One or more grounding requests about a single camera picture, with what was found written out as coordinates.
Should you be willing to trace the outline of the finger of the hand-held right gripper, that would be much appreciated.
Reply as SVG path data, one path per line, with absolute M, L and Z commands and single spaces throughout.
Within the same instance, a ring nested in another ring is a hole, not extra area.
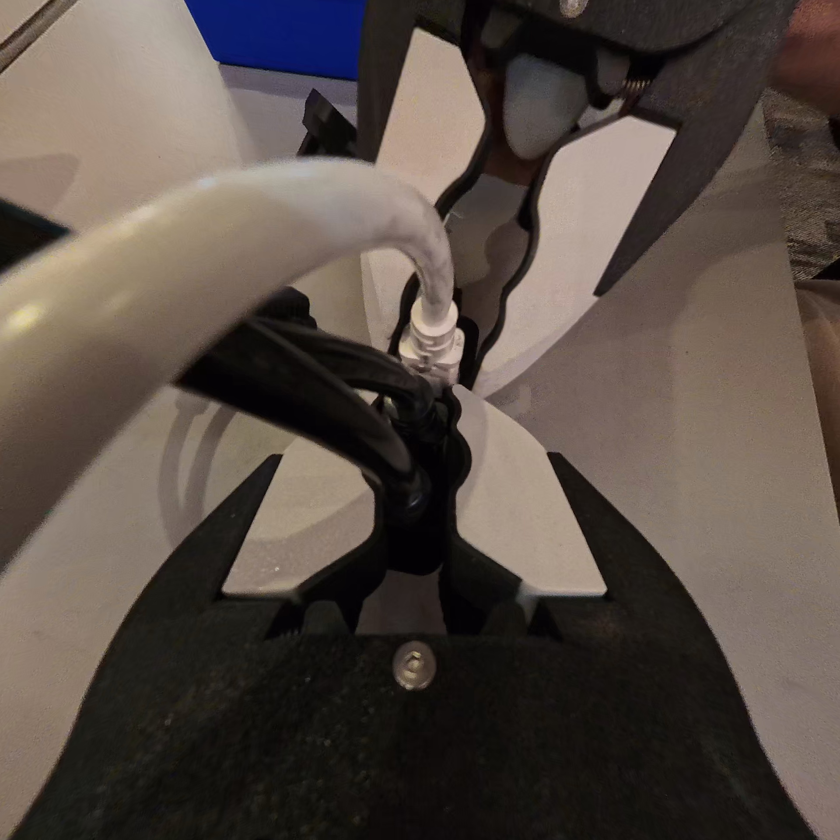
M 415 28 L 375 165 L 415 187 L 446 219 L 477 177 L 486 132 L 485 107 L 460 49 Z M 414 267 L 387 249 L 362 255 L 360 269 L 371 342 L 387 351 L 402 330 Z
M 500 290 L 473 393 L 489 397 L 515 380 L 594 306 L 676 135 L 664 124 L 597 124 L 553 152 L 524 204 L 527 250 Z

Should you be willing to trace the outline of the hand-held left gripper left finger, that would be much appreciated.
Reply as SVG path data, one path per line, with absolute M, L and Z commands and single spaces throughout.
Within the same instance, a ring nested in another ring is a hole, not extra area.
M 308 601 L 382 567 L 381 515 L 361 470 L 296 438 L 280 458 L 223 585 L 231 597 Z

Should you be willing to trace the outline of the blue plastic bin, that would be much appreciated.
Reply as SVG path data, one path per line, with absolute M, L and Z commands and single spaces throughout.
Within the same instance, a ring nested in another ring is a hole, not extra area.
M 358 78 L 365 1 L 185 1 L 218 64 Z

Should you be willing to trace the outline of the person's right hand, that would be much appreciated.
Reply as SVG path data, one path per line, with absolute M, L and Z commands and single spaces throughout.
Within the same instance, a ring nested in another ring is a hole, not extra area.
M 539 169 L 542 159 L 523 159 L 510 147 L 504 126 L 504 99 L 506 93 L 505 71 L 488 64 L 485 51 L 480 46 L 474 54 L 476 78 L 481 82 L 490 110 L 490 151 L 486 158 L 485 173 L 502 181 L 528 186 Z

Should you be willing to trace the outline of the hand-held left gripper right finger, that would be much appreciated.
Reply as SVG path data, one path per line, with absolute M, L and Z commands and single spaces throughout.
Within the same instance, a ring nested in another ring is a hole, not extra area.
M 540 442 L 455 385 L 457 433 L 469 450 L 455 493 L 455 529 L 468 546 L 519 579 L 519 597 L 601 597 L 606 584 Z

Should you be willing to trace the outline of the black power plug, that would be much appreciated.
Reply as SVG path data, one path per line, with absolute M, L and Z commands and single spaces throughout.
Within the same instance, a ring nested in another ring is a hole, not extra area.
M 301 122 L 306 135 L 297 156 L 359 157 L 355 126 L 316 88 L 307 96 Z

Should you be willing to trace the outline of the white desk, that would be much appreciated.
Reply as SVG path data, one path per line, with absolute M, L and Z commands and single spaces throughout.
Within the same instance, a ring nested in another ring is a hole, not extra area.
M 78 2 L 2 74 L 2 196 L 89 229 L 297 150 L 310 88 L 220 68 L 182 2 Z M 791 798 L 838 838 L 838 521 L 760 115 L 714 182 L 491 401 L 668 561 Z M 57 760 L 133 600 L 288 437 L 155 397 L 2 578 L 2 838 Z

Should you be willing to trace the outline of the person's right forearm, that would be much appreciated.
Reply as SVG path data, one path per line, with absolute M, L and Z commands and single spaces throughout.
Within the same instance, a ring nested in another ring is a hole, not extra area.
M 770 87 L 827 116 L 838 116 L 838 1 L 799 2 L 773 64 Z

